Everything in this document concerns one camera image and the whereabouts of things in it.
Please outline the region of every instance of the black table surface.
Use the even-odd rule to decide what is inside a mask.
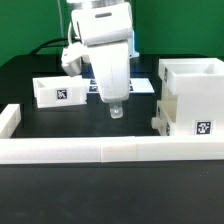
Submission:
[[[131,77],[149,78],[155,89],[161,88],[156,62],[156,57],[147,55],[133,59]],[[32,78],[53,76],[66,76],[57,56],[18,56],[1,67],[0,103],[21,105],[22,121],[13,138],[158,135],[151,128],[156,94],[131,94],[123,103],[123,118],[116,120],[111,118],[109,106],[101,101],[99,94],[88,94],[86,105],[38,109]],[[82,76],[93,78],[91,66],[83,66]]]
[[[98,95],[78,107],[38,109],[32,78],[65,75],[54,55],[18,56],[0,68],[1,108],[21,104],[13,138],[157,135],[157,56],[132,61],[131,76],[149,78],[156,94],[131,95],[112,120]],[[92,77],[84,66],[84,77]],[[0,223],[222,224],[224,162],[169,161],[0,166]]]

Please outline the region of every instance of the white container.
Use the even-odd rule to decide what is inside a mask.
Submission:
[[[33,79],[38,108],[86,104],[86,87],[81,76]]]
[[[162,99],[152,126],[161,135],[224,134],[224,63],[215,58],[161,59]]]

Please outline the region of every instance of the open box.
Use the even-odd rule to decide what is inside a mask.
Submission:
[[[224,63],[218,59],[161,59],[161,135],[224,134]]]

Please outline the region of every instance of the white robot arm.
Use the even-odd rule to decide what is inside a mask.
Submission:
[[[112,118],[123,116],[129,98],[132,54],[131,6],[124,0],[67,0],[74,4],[72,23],[81,43],[64,49],[62,67],[68,75],[81,73],[81,57],[88,56],[101,99]]]

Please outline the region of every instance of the black cable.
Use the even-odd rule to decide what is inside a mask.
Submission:
[[[38,46],[37,48],[35,48],[34,50],[32,50],[29,55],[36,55],[38,51],[40,51],[42,48],[47,48],[47,47],[59,47],[58,45],[55,46],[48,46],[49,44],[53,44],[53,43],[57,43],[57,42],[61,42],[61,41],[68,41],[68,38],[57,38],[57,39],[53,39],[53,40],[49,40],[43,44],[41,44],[40,46]]]

